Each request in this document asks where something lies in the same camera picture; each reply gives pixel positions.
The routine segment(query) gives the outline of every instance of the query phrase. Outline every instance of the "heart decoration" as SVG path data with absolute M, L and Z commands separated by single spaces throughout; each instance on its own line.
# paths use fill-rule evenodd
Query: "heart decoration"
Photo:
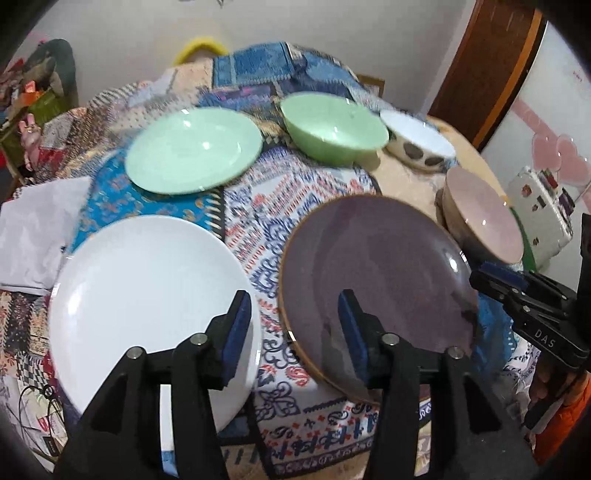
M 591 181 L 591 168 L 587 159 L 579 155 L 577 146 L 568 135 L 557 137 L 551 131 L 535 134 L 531 154 L 535 170 L 557 173 L 561 183 L 585 186 Z
M 561 159 L 558 180 L 562 183 L 582 187 L 591 181 L 591 169 L 587 159 L 577 152 L 577 146 L 568 135 L 560 135 L 556 143 L 557 156 Z
M 557 172 L 561 166 L 561 158 L 557 154 L 554 133 L 535 134 L 531 142 L 531 155 L 534 157 L 535 170 L 550 170 Z

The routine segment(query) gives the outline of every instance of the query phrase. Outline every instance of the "person's hand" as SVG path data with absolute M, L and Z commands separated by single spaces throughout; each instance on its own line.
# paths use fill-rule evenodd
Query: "person's hand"
M 542 353 L 538 360 L 538 364 L 535 367 L 535 374 L 534 380 L 530 386 L 530 408 L 534 405 L 538 400 L 542 398 L 546 398 L 548 395 L 548 382 L 550 381 L 550 377 L 552 372 L 556 368 L 555 364 L 551 361 L 551 357 Z M 566 381 L 562 386 L 562 390 L 564 390 L 571 382 L 576 378 L 576 372 L 569 372 L 566 377 Z M 569 406 L 576 403 L 583 395 L 585 388 L 587 387 L 587 383 L 589 382 L 589 373 L 585 372 L 581 375 L 573 384 L 571 389 L 568 393 L 564 396 L 564 403 L 563 405 Z

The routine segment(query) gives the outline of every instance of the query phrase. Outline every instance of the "white fabric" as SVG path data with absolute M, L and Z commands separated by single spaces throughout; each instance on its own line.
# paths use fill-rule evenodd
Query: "white fabric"
M 71 243 L 90 177 L 23 189 L 0 210 L 0 289 L 47 295 Z

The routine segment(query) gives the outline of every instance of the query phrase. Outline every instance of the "patterned tablecloth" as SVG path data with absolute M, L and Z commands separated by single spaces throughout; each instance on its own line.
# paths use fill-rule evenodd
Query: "patterned tablecloth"
M 437 221 L 434 199 L 443 174 L 417 174 L 385 152 L 354 169 L 319 166 L 303 155 L 287 134 L 278 109 L 281 98 L 298 91 L 344 96 L 374 112 L 393 108 L 365 91 L 333 57 L 286 43 L 265 44 L 175 67 L 155 82 L 107 90 L 88 107 L 61 115 L 45 126 L 43 166 L 35 176 L 38 183 L 93 177 L 72 248 L 117 219 L 162 213 L 213 231 L 241 262 L 258 294 L 264 339 L 253 395 L 220 433 L 233 479 L 303 474 L 360 478 L 367 460 L 363 453 L 371 448 L 378 409 L 349 401 L 311 378 L 281 330 L 278 267 L 296 224 L 319 204 L 355 193 L 398 197 Z M 127 146 L 153 120 L 191 106 L 222 106 L 249 115 L 264 136 L 261 156 L 240 178 L 200 195 L 179 200 L 137 189 L 122 169 Z M 49 353 L 47 305 L 47 298 L 0 292 L 0 401 L 13 411 L 21 407 L 15 399 L 25 385 L 57 385 Z M 515 390 L 515 385 L 528 383 L 537 356 L 526 342 L 511 335 L 508 340 L 513 339 L 517 348 L 502 377 Z M 73 423 L 77 413 L 61 397 L 66 423 Z M 30 412 L 35 401 L 27 402 L 26 409 L 31 427 L 47 435 L 43 419 L 35 424 Z M 429 411 L 429 402 L 423 402 L 420 415 L 426 425 L 419 437 L 417 473 L 428 468 Z M 174 471 L 174 452 L 163 452 L 163 459 L 166 470 Z

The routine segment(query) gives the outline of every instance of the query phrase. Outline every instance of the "door frame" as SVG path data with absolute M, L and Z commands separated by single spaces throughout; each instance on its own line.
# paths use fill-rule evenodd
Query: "door frame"
M 478 19 L 478 15 L 480 14 L 484 1 L 485 0 L 476 0 L 460 46 L 457 48 L 456 55 L 453 58 L 452 64 L 447 71 L 445 79 L 443 80 L 443 83 L 441 84 L 441 87 L 439 88 L 437 96 L 435 97 L 435 100 L 433 101 L 429 111 L 434 111 L 437 108 L 445 88 L 447 88 L 453 81 L 453 75 L 470 41 L 472 31 L 474 30 L 476 20 Z M 519 58 L 515 64 L 515 67 L 511 72 L 505 87 L 503 88 L 503 91 L 499 95 L 499 98 L 496 100 L 493 108 L 486 117 L 476 136 L 472 139 L 468 138 L 468 141 L 471 142 L 479 152 L 482 151 L 490 138 L 493 136 L 495 130 L 503 120 L 503 117 L 509 111 L 511 104 L 519 94 L 519 90 L 521 89 L 521 86 L 523 85 L 523 82 L 530 71 L 531 65 L 533 64 L 538 53 L 538 49 L 540 48 L 540 43 L 542 41 L 542 37 L 544 36 L 545 26 L 545 18 L 542 16 L 541 12 L 536 9 L 524 46 L 521 50 L 521 53 L 519 54 Z

